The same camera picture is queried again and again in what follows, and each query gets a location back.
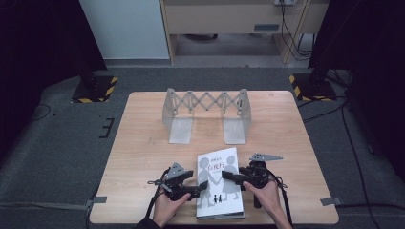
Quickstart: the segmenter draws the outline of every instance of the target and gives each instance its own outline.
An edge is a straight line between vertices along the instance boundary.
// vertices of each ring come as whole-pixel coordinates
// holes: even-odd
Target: book cover
[[[198,156],[198,184],[208,180],[197,198],[197,219],[244,218],[241,187],[222,178],[222,170],[239,174],[236,147]]]

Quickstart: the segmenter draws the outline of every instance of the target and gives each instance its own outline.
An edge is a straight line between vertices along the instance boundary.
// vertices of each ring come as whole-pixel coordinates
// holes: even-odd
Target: metal stand
[[[169,132],[169,143],[190,143],[191,127],[197,106],[206,111],[215,106],[220,108],[225,144],[246,144],[247,131],[251,123],[251,109],[246,89],[240,90],[239,94],[232,98],[227,92],[221,92],[217,97],[205,92],[196,97],[192,91],[180,97],[170,88],[167,90],[162,111],[162,121]],[[189,116],[178,117],[180,110],[184,108]],[[224,117],[226,109],[229,108],[236,109],[235,117]]]

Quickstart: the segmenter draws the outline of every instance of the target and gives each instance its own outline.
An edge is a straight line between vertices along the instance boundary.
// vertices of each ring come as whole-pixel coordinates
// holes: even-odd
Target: sleeve
[[[160,227],[153,220],[145,217],[135,225],[134,229],[160,229]]]

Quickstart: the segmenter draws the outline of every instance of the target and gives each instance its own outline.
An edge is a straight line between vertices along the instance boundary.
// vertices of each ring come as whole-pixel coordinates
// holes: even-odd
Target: human hand
[[[243,185],[247,191],[257,197],[263,208],[265,208],[276,223],[277,228],[292,228],[281,207],[278,186],[274,180],[269,180],[267,185],[262,189],[255,188],[251,183],[246,181],[244,181]]]
[[[180,199],[173,201],[164,193],[163,189],[160,189],[160,193],[161,192],[163,192],[163,194],[159,195],[155,201],[153,221],[160,228],[163,228],[166,223],[176,215],[179,208],[187,202],[191,194],[184,194]]]

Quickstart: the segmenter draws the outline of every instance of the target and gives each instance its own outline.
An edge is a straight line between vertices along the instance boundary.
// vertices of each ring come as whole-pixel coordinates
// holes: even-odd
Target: yellow and black hazard tape
[[[73,100],[73,103],[92,103],[92,102],[106,102],[111,96],[111,93],[114,90],[114,87],[116,86],[116,82],[118,80],[118,77],[112,77],[111,82],[108,86],[108,89],[103,97],[99,98],[88,98],[88,97],[82,97],[76,100]]]
[[[302,95],[300,87],[298,86],[297,81],[295,80],[294,75],[289,76],[289,82],[291,83],[292,89],[295,92],[295,96],[299,101],[304,100],[304,101],[333,101],[333,97],[327,97],[327,96],[307,96],[307,95]]]

